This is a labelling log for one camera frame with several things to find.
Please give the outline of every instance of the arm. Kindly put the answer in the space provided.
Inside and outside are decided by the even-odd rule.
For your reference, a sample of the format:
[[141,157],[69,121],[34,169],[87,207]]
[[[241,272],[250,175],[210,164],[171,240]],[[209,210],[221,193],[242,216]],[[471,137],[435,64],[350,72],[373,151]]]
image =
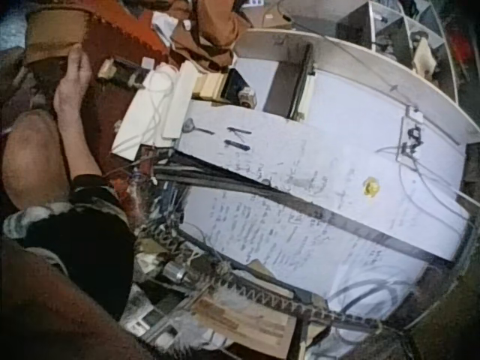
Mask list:
[[80,118],[80,107],[91,77],[89,58],[80,45],[74,46],[68,54],[67,73],[58,84],[53,101],[72,180],[79,175],[102,175],[87,146]]

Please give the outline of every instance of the hand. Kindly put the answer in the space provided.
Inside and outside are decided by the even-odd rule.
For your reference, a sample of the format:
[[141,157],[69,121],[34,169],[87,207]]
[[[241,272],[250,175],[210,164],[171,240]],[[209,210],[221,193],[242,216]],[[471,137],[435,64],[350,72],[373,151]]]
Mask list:
[[80,108],[91,78],[89,57],[80,44],[74,45],[68,53],[67,73],[58,84],[53,98],[60,131],[75,127],[77,124],[73,122],[80,122]]

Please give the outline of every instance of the black shorts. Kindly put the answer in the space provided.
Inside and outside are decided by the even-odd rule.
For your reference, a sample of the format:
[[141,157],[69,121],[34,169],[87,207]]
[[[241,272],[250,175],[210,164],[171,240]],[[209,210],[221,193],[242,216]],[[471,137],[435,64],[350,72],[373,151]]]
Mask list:
[[69,202],[27,208],[8,217],[3,230],[120,319],[131,289],[135,237],[103,178],[76,177]]

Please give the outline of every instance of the leg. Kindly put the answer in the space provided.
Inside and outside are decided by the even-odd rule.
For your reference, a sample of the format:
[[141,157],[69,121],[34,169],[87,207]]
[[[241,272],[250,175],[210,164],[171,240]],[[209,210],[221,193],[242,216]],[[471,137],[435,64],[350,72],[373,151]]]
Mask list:
[[47,112],[33,110],[15,121],[1,172],[5,191],[19,209],[68,199],[59,132]]

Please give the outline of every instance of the white shelving unit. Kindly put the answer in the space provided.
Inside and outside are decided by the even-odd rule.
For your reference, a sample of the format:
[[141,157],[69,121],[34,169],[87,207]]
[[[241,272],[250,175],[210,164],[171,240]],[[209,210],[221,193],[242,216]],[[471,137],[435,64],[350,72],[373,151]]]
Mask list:
[[[397,0],[366,1],[337,24],[337,37],[396,59],[413,69],[412,34],[424,32],[437,58],[435,85],[458,104],[458,90],[452,55],[434,6],[427,0],[415,0],[418,13],[407,16]],[[391,44],[388,54],[385,41]]]

